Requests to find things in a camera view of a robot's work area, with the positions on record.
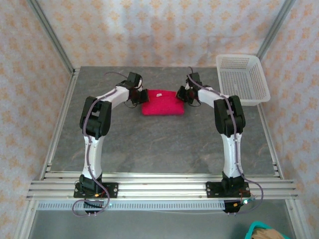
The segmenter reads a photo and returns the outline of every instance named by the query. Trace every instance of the red towel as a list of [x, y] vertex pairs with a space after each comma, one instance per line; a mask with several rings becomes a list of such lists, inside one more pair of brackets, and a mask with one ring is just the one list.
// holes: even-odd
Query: red towel
[[184, 114], [184, 102], [175, 97], [175, 91], [148, 90], [149, 100], [142, 104], [145, 116], [171, 116]]

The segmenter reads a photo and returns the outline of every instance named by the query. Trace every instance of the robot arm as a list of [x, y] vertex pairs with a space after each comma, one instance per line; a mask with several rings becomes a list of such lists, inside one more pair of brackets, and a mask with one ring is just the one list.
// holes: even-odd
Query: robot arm
[[[88, 138], [91, 138], [91, 146], [90, 146], [90, 151], [88, 155], [89, 155], [89, 160], [91, 164], [91, 171], [95, 178], [99, 178], [99, 176], [102, 174], [102, 168], [101, 168], [102, 145], [103, 145], [103, 140], [105, 138], [105, 135], [107, 134], [110, 128], [111, 111], [120, 103], [125, 102], [129, 99], [129, 92], [130, 91], [126, 89], [125, 87], [116, 86], [113, 90], [111, 90], [107, 94], [98, 97], [98, 98], [102, 98], [100, 100], [101, 102], [100, 104], [102, 107], [100, 108], [100, 110], [97, 110], [99, 112], [95, 112], [95, 113], [93, 112], [92, 116], [98, 117], [97, 122], [103, 120], [102, 117], [104, 117], [104, 120], [106, 120], [105, 124], [107, 129], [104, 129], [104, 132], [98, 135], [97, 137], [98, 139], [96, 139], [96, 136], [89, 135], [89, 134], [88, 136], [84, 136], [85, 155], [87, 155], [87, 151], [88, 151], [88, 144], [89, 144]], [[84, 168], [83, 168], [82, 174], [86, 178], [90, 178], [90, 179], [92, 178], [88, 171], [88, 165], [86, 160], [84, 160]]]
[[[89, 112], [92, 104], [97, 100], [98, 102]], [[85, 101], [80, 120], [80, 127], [83, 130], [85, 119], [89, 117], [85, 129], [87, 135], [84, 135], [85, 157], [88, 155], [91, 173], [99, 182], [102, 182], [101, 154], [103, 140], [110, 129], [112, 109], [127, 100], [131, 100], [133, 104], [148, 101], [148, 92], [142, 89], [142, 77], [136, 73], [130, 72], [127, 80], [117, 84], [110, 92], [97, 98], [88, 97]], [[92, 179], [86, 159], [84, 160], [79, 184], [82, 191], [100, 193], [102, 190]]]
[[[206, 103], [209, 106], [215, 108], [215, 104], [218, 105], [218, 107], [222, 107], [224, 103], [224, 99], [221, 98], [219, 95], [215, 94], [212, 91], [207, 91], [204, 89], [200, 89], [198, 91], [198, 100], [200, 102]], [[219, 116], [215, 115], [215, 121], [219, 121], [219, 123], [222, 123], [221, 120], [219, 119]], [[221, 137], [223, 139], [223, 144], [224, 144], [224, 156], [225, 156], [225, 162], [224, 162], [224, 169], [223, 172], [228, 178], [235, 178], [241, 176], [241, 173], [238, 171], [238, 169], [243, 172], [242, 167], [241, 167], [241, 161], [240, 161], [240, 140], [241, 140], [241, 133], [236, 133], [236, 138], [237, 138], [237, 155], [238, 155], [238, 166], [236, 166], [236, 157], [235, 157], [235, 138], [234, 134], [227, 135], [226, 132], [224, 132], [224, 128], [219, 127], [219, 133], [221, 134]]]
[[[192, 73], [190, 77], [198, 85], [202, 86], [198, 73]], [[222, 173], [223, 180], [221, 182], [222, 188], [216, 187], [215, 192], [216, 195], [220, 195], [220, 191], [223, 191], [224, 195], [228, 197], [237, 195], [238, 191], [246, 186], [244, 179], [241, 177], [243, 170], [240, 160], [240, 141], [246, 122], [239, 97], [225, 96], [231, 105], [231, 110], [236, 122], [237, 145], [235, 145], [234, 124], [226, 100], [219, 94], [213, 92], [211, 87], [203, 86], [206, 90], [198, 85], [194, 84], [190, 79], [187, 79], [186, 86], [181, 86], [176, 97], [190, 104], [192, 104], [194, 100], [198, 100], [214, 108], [215, 125], [223, 140], [225, 157]]]

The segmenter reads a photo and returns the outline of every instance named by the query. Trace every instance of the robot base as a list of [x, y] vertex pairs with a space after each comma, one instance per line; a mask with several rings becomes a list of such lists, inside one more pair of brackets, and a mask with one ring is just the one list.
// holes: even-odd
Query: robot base
[[207, 182], [206, 193], [208, 198], [250, 198], [249, 185], [239, 176], [228, 178], [223, 172], [221, 182]]
[[[118, 191], [119, 191], [119, 184], [118, 183], [102, 183], [102, 185], [108, 190], [108, 193], [110, 194], [110, 198], [117, 198], [118, 196]], [[78, 190], [80, 188], [80, 183], [75, 184], [75, 189], [74, 189], [74, 198], [107, 198], [107, 195], [104, 191], [100, 193], [98, 196], [96, 196], [95, 193], [93, 193], [91, 190], [85, 190], [85, 188], [82, 190]]]

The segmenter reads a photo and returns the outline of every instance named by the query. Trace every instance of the gray table surface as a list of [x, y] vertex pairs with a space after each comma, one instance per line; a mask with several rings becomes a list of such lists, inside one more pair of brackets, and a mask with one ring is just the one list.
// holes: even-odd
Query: gray table surface
[[[79, 120], [85, 99], [99, 96], [122, 81], [116, 71], [143, 77], [147, 89], [177, 91], [185, 84], [187, 68], [81, 67], [61, 137], [52, 161], [52, 171], [82, 171], [84, 139]], [[197, 68], [203, 84], [219, 90], [215, 68]], [[272, 159], [257, 107], [243, 107], [246, 127], [241, 143], [244, 172], [273, 175]], [[120, 104], [112, 111], [111, 129], [102, 150], [103, 172], [211, 173], [220, 175], [224, 165], [223, 143], [214, 123], [213, 108], [185, 104], [182, 116], [143, 116]]]
[[254, 221], [295, 238], [285, 200], [264, 200], [256, 210], [237, 216], [220, 211], [108, 211], [77, 218], [71, 211], [37, 211], [29, 239], [243, 239]]

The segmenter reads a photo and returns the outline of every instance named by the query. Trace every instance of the teal object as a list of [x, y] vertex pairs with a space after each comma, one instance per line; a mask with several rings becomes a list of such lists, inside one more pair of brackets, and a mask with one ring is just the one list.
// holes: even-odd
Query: teal object
[[[245, 239], [250, 239], [251, 236], [253, 235], [253, 232], [254, 232], [254, 229], [255, 228], [263, 228], [263, 229], [273, 229], [272, 227], [262, 223], [262, 222], [259, 222], [259, 221], [256, 221], [256, 222], [253, 222], [251, 225], [250, 225], [250, 228], [245, 236]], [[289, 237], [281, 234], [285, 239], [290, 239]]]

